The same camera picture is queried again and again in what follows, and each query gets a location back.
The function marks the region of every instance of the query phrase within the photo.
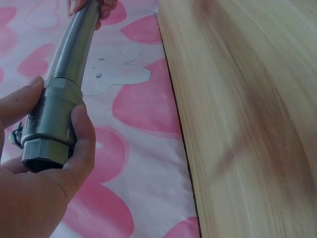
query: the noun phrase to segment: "wood grain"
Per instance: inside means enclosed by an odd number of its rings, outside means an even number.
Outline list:
[[[317,237],[317,1],[161,0],[204,238]]]

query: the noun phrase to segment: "finger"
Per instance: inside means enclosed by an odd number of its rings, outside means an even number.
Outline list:
[[[98,20],[95,27],[95,31],[99,30],[100,28],[101,28],[101,22]]]
[[[78,12],[85,4],[86,0],[69,0],[69,13],[74,14]]]
[[[28,169],[22,164],[22,153],[14,158],[4,162],[1,168],[11,171],[13,174],[26,173]]]
[[[118,0],[105,0],[104,3],[110,7],[110,10],[115,10],[118,6]]]
[[[43,87],[42,77],[37,76],[30,85],[0,99],[0,120],[4,128],[15,124],[34,109]]]
[[[96,135],[84,106],[77,106],[71,115],[77,137],[73,156],[62,170],[46,170],[43,173],[53,178],[70,200],[94,168]]]
[[[100,8],[99,20],[105,20],[110,15],[111,8],[107,5],[104,5]]]

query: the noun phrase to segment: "metal hose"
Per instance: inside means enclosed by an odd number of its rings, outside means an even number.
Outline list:
[[[97,1],[88,0],[72,15],[39,102],[21,128],[22,163],[32,172],[62,168],[72,156],[76,136],[71,112],[83,104],[81,85],[99,12]]]

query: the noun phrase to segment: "pink heart pattern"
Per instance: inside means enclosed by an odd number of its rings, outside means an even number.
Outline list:
[[[101,23],[105,26],[115,25],[124,21],[126,18],[127,11],[122,2],[118,1],[117,8],[110,13],[110,17],[108,19],[102,20]]]
[[[197,217],[190,217],[169,230],[163,238],[199,238]]]
[[[54,44],[45,44],[35,49],[18,67],[17,71],[26,77],[44,75],[49,67],[44,58],[54,52]]]
[[[96,127],[96,156],[94,171],[88,180],[95,183],[110,181],[124,169],[129,156],[125,137],[109,127]]]
[[[152,72],[148,81],[122,87],[113,102],[113,116],[143,132],[178,138],[180,126],[166,60],[147,69]]]
[[[0,7],[0,57],[7,56],[17,43],[16,32],[6,26],[16,13],[15,7]]]
[[[137,20],[120,30],[130,41],[141,44],[161,43],[158,21],[155,15]]]
[[[58,9],[59,0],[38,0],[24,18],[24,22],[37,31],[56,29],[60,25]]]
[[[134,230],[125,202],[101,185],[118,176],[124,168],[129,144],[117,131],[96,127],[95,167],[85,184],[68,205],[63,221],[85,238],[128,238]]]
[[[109,188],[86,182],[68,205],[63,222],[83,238],[129,238],[134,230],[125,202]]]

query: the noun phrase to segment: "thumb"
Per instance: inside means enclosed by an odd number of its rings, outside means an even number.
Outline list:
[[[74,14],[78,12],[85,4],[86,0],[70,0],[69,13]]]

